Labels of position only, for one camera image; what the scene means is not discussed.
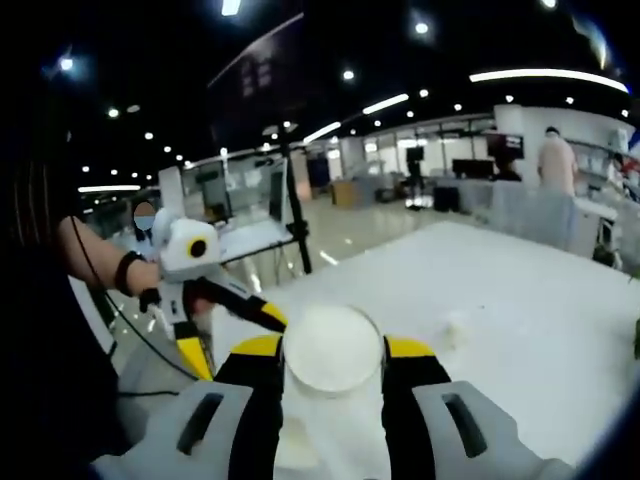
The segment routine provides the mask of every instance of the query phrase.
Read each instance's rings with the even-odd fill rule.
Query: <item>black wristband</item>
[[[128,252],[124,257],[122,257],[122,260],[120,260],[120,263],[118,264],[118,269],[116,270],[116,288],[127,297],[132,296],[131,290],[129,290],[129,285],[127,285],[127,271],[131,264],[136,260],[144,261],[144,257],[138,252]]]

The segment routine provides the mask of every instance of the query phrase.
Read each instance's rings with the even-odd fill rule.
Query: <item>white table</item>
[[[568,253],[439,223],[265,292],[295,322],[327,301],[430,344],[518,422],[542,457],[579,462],[630,389],[640,282]],[[216,364],[260,327],[213,312]],[[454,347],[444,332],[451,324]]]
[[[222,228],[220,235],[221,261],[237,260],[263,250],[293,241],[293,235],[285,226],[272,218],[250,225]]]

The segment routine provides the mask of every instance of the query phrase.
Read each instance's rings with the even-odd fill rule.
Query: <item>person in white clothing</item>
[[[546,131],[546,140],[538,155],[540,185],[575,196],[576,155],[555,127]]]

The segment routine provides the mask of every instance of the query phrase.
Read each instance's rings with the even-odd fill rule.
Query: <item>black vent slot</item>
[[[215,415],[216,410],[218,410],[221,402],[222,395],[215,393],[209,393],[202,399],[187,422],[187,426],[184,427],[182,435],[180,435],[178,450],[185,455],[191,455],[193,447],[204,438],[211,419]]]
[[[467,405],[458,395],[446,395],[443,400],[458,428],[467,457],[475,458],[484,453],[487,450],[487,442]]]

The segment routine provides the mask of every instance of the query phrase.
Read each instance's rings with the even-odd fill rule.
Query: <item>person's arm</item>
[[[72,217],[64,218],[58,226],[57,233],[68,265],[69,274],[84,281],[91,287],[103,285],[106,288],[116,287],[116,270],[126,252],[120,250],[109,241],[100,238],[93,230],[75,217],[73,217],[73,221]],[[89,257],[91,265],[87,262],[85,252],[78,241],[78,236],[82,241],[82,246],[86,250],[86,255]],[[147,288],[157,287],[158,282],[158,266],[154,263],[136,260],[127,270],[127,285],[135,296],[139,296]]]

